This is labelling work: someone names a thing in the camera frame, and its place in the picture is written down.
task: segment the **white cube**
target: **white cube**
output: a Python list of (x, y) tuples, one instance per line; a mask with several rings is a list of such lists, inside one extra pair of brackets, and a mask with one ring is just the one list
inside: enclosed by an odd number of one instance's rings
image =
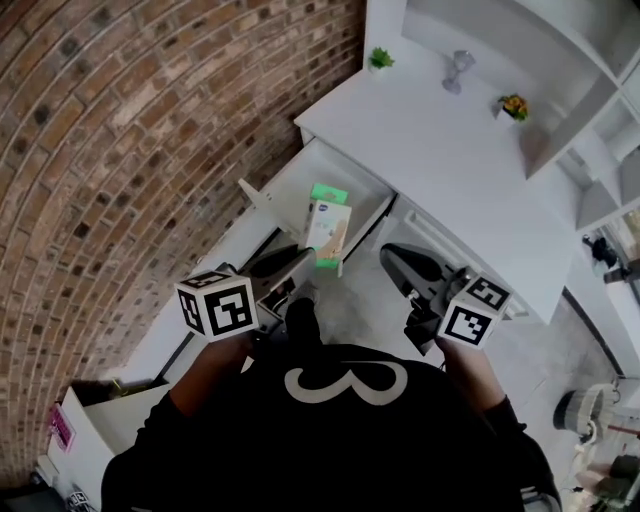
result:
[(176, 283), (187, 327), (208, 341), (218, 341), (258, 327), (248, 277), (207, 270)]
[(481, 349), (502, 319), (511, 292), (485, 274), (467, 283), (447, 308), (438, 336)]

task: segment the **box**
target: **box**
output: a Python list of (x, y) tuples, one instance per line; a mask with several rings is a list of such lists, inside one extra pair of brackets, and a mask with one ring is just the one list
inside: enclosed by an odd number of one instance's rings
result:
[(316, 184), (311, 192), (309, 211), (299, 246), (316, 251), (318, 267), (336, 268), (347, 235), (351, 207), (347, 192)]
[(251, 279), (207, 270), (176, 283), (187, 327), (218, 341), (259, 326)]
[(504, 316), (512, 293), (487, 276), (475, 277), (451, 299), (438, 336), (481, 349)]

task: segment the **gray tile floor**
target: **gray tile floor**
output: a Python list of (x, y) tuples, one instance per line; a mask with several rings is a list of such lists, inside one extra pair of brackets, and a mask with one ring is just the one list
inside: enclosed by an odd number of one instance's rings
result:
[[(344, 266), (342, 278), (318, 271), (317, 315), (325, 343), (354, 343), (405, 359), (440, 365), (437, 348), (422, 357), (403, 334), (410, 311), (387, 277), (368, 237)], [(416, 243), (399, 226), (387, 239)], [(575, 434), (555, 430), (552, 415), (564, 393), (577, 387), (611, 382), (615, 371), (573, 308), (564, 300), (550, 325), (502, 322), (486, 351), (527, 433), (546, 453), (559, 489), (573, 486), (570, 475)]]

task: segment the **drawer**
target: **drawer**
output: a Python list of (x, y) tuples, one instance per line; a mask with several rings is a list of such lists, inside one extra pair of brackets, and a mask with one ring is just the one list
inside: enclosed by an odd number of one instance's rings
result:
[[(389, 223), (391, 229), (394, 225), (402, 223), (408, 227), (414, 235), (420, 240), (420, 244), (424, 245), (437, 253), (445, 260), (449, 261), (453, 267), (471, 267), (474, 271), (490, 274), (482, 265), (471, 258), (469, 254), (450, 238), (430, 220), (422, 210), (415, 207), (410, 201), (404, 197), (398, 198), (396, 203), (385, 221)], [(376, 244), (376, 250), (384, 243), (380, 240)], [(512, 297), (507, 307), (507, 316), (511, 319), (525, 319), (529, 317), (527, 308), (516, 297)]]
[(258, 192), (239, 184), (254, 206), (273, 217), (295, 240), (304, 229), (309, 196), (315, 183), (349, 192), (351, 218), (342, 250), (346, 258), (387, 210), (395, 192), (358, 164), (320, 140), (313, 139)]

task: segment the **glass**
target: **glass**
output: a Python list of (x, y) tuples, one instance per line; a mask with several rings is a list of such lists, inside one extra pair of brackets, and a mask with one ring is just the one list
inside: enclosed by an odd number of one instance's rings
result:
[(460, 85), (460, 75), (467, 71), (471, 66), (476, 63), (476, 59), (473, 58), (466, 50), (458, 50), (453, 54), (453, 66), (449, 76), (442, 81), (442, 87), (453, 94), (460, 94), (462, 92), (462, 86)]

